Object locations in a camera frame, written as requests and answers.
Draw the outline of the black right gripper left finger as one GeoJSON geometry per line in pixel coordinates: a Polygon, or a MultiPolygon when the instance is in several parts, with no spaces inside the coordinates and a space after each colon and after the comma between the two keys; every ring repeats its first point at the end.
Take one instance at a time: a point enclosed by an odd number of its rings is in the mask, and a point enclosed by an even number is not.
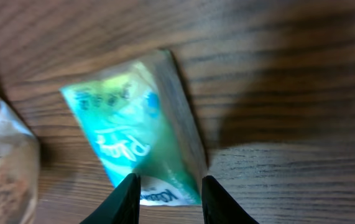
{"type": "Polygon", "coordinates": [[[127,175],[104,202],[81,224],[138,224],[141,178],[127,175]]]}

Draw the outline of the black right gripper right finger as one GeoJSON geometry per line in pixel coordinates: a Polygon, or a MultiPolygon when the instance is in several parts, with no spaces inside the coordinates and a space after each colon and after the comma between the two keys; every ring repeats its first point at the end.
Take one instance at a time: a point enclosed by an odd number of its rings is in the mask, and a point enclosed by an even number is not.
{"type": "Polygon", "coordinates": [[[201,201],[205,224],[259,224],[211,175],[202,179],[201,201]]]}

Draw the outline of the teal white tissue pack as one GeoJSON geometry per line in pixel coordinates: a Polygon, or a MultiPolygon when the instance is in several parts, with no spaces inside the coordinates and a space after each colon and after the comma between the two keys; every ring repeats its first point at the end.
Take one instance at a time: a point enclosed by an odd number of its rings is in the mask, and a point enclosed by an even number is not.
{"type": "Polygon", "coordinates": [[[206,155],[171,52],[155,50],[60,91],[114,186],[135,173],[142,205],[200,204],[206,155]]]}

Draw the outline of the beige brown bag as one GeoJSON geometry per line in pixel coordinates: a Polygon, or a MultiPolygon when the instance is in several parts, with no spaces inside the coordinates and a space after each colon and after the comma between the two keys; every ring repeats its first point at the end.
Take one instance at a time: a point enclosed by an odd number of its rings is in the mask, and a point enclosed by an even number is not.
{"type": "Polygon", "coordinates": [[[37,138],[0,98],[0,224],[33,222],[39,168],[37,138]]]}

